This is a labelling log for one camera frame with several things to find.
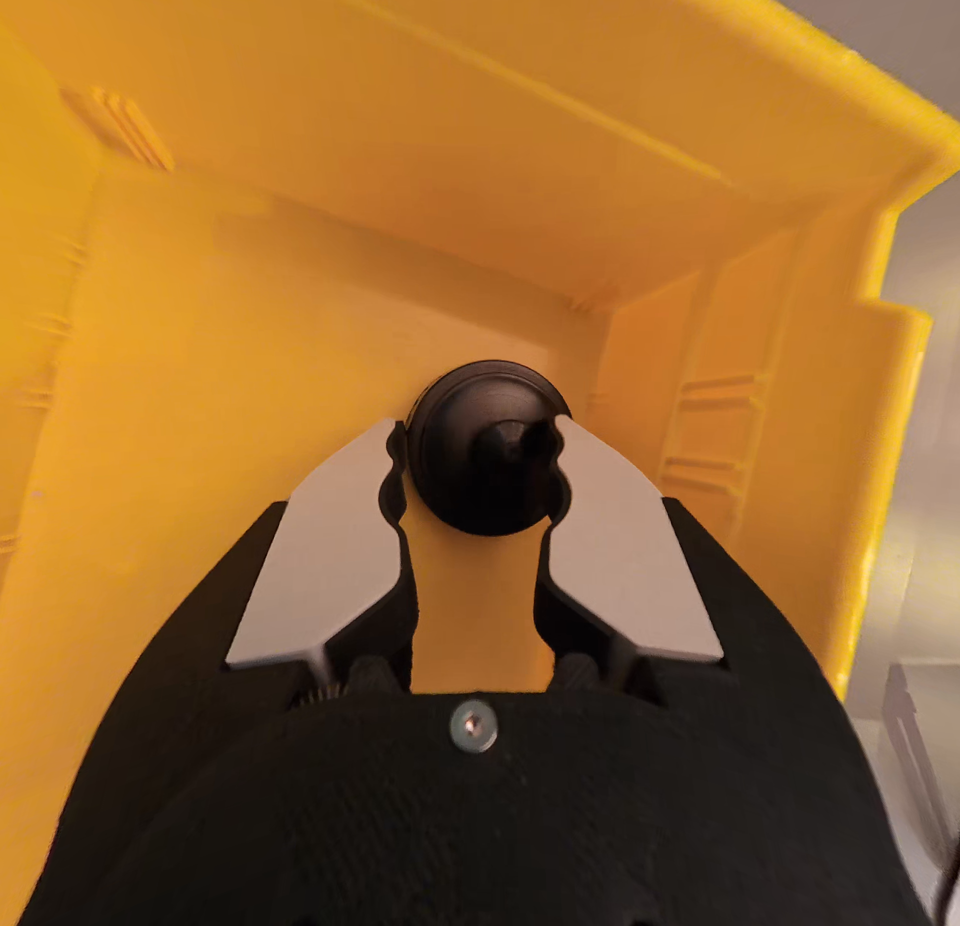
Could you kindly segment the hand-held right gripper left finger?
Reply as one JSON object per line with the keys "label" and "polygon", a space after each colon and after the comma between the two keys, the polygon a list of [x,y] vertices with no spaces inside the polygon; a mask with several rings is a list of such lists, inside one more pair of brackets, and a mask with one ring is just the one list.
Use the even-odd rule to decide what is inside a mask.
{"label": "hand-held right gripper left finger", "polygon": [[228,668],[302,663],[318,690],[343,690],[358,658],[378,656],[409,688],[419,604],[402,528],[405,465],[405,428],[383,419],[294,488]]}

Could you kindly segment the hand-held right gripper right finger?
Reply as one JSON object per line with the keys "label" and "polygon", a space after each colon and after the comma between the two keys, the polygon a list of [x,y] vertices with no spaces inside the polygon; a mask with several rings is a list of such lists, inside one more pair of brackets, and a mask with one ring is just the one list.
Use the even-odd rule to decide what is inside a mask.
{"label": "hand-held right gripper right finger", "polygon": [[556,663],[587,656],[621,689],[644,659],[723,660],[661,491],[570,416],[549,429],[534,626]]}

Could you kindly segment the black bottle lid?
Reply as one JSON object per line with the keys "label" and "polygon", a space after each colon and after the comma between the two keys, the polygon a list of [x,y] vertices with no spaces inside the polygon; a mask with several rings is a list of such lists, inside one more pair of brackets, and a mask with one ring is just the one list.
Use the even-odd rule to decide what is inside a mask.
{"label": "black bottle lid", "polygon": [[416,492],[438,520],[466,535],[530,529],[547,514],[558,416],[572,416],[567,400],[529,366],[482,359],[448,371],[406,421]]}

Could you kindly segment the yellow plastic bin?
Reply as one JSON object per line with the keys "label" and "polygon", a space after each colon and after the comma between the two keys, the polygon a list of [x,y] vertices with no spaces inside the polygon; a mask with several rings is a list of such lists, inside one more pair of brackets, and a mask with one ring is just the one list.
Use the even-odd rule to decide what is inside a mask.
{"label": "yellow plastic bin", "polygon": [[127,671],[472,359],[675,496],[844,698],[958,121],[775,0],[2,0],[2,924]]}

